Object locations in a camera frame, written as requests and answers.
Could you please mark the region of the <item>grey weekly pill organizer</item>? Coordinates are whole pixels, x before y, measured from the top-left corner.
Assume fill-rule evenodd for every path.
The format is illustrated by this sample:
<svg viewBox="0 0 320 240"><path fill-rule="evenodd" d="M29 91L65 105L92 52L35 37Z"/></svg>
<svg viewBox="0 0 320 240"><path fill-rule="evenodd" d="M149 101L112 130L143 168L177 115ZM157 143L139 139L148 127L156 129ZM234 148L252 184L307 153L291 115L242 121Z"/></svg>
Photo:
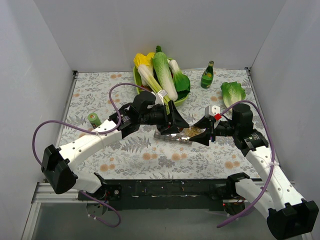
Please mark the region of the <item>grey weekly pill organizer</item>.
<svg viewBox="0 0 320 240"><path fill-rule="evenodd" d="M154 131L154 138L165 141L165 142L172 142L172 143L179 143L183 145L192 145L192 141L189 141L190 137L186 136L183 133L172 133L172 134L166 134L162 135L158 130Z"/></svg>

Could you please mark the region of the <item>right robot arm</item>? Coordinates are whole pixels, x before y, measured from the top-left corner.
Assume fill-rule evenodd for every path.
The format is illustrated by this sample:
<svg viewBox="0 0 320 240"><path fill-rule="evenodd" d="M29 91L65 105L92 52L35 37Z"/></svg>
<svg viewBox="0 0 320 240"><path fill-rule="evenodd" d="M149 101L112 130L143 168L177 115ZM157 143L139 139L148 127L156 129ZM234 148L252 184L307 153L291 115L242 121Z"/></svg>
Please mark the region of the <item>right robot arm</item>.
<svg viewBox="0 0 320 240"><path fill-rule="evenodd" d="M319 208L313 200L305 200L275 161L273 144L254 128L253 112L248 101L241 100L235 103L230 119L222 121L222 116L220 107L207 106L204 117L195 123L195 127L204 131L191 137L190 141L208 146L216 137L232 137L235 146L264 182L264 186L259 188L243 172L227 178L227 195L232 199L243 197L250 203L235 216L240 218L248 214L252 208L257 209L277 240L310 233L314 228Z"/></svg>

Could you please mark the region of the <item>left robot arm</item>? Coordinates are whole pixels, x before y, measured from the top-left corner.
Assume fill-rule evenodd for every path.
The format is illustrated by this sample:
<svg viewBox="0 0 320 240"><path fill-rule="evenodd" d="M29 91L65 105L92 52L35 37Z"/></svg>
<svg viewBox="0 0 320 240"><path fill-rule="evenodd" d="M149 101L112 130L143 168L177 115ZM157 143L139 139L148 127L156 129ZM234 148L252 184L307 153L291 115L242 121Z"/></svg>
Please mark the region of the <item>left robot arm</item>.
<svg viewBox="0 0 320 240"><path fill-rule="evenodd" d="M168 105L156 102L156 96L147 91L136 95L133 102L122 106L100 126L60 147L48 146L43 153L41 171L56 194L70 189L86 191L95 200L106 196L104 179L97 173L92 175L77 171L80 163L90 156L128 135L141 125L155 125L162 135L177 134L189 124L182 118L173 101Z"/></svg>

